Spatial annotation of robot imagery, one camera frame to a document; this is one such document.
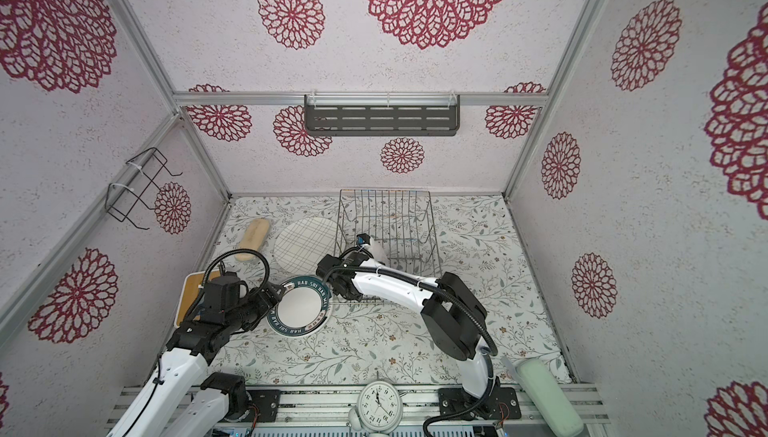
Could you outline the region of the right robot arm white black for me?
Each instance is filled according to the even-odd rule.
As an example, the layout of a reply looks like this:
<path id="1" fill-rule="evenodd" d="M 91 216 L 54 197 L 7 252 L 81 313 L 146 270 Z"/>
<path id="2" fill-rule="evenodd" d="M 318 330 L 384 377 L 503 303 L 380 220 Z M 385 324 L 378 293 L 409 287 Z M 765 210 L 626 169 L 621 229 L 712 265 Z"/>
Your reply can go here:
<path id="1" fill-rule="evenodd" d="M 434 346 L 457 362 L 462 389 L 438 391 L 446 408 L 425 420 L 423 433 L 429 436 L 430 426 L 443 421 L 519 419 L 517 392 L 502 387 L 493 368 L 498 348 L 487 328 L 487 310 L 463 280 L 450 272 L 428 278 L 391 268 L 373 249 L 369 236 L 360 234 L 356 246 L 325 255 L 316 275 L 346 300 L 375 297 L 420 315 Z"/>

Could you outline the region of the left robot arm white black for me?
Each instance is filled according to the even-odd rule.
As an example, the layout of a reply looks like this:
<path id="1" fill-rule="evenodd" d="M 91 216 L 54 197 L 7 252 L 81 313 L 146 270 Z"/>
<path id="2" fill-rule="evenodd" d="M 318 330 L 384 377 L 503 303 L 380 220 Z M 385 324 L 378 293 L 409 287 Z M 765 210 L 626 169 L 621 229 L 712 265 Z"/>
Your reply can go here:
<path id="1" fill-rule="evenodd" d="M 264 269 L 260 285 L 250 288 L 234 272 L 212 280 L 214 269 L 238 254 L 258 259 Z M 209 436 L 225 418 L 249 410 L 245 379 L 209 372 L 231 337 L 255 329 L 286 290 L 269 282 L 267 259 L 252 249 L 235 249 L 214 258 L 203 274 L 195 300 L 156 358 L 155 369 L 110 436 Z"/>

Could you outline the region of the cream plate blue grid lines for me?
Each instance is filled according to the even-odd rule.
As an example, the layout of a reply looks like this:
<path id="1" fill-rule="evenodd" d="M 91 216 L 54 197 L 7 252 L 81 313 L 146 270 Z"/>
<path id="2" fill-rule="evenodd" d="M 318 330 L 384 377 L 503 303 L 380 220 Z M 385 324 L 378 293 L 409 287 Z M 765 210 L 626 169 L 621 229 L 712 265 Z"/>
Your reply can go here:
<path id="1" fill-rule="evenodd" d="M 277 237 L 273 256 L 290 275 L 314 275 L 317 264 L 336 247 L 338 226 L 322 217 L 290 224 Z"/>

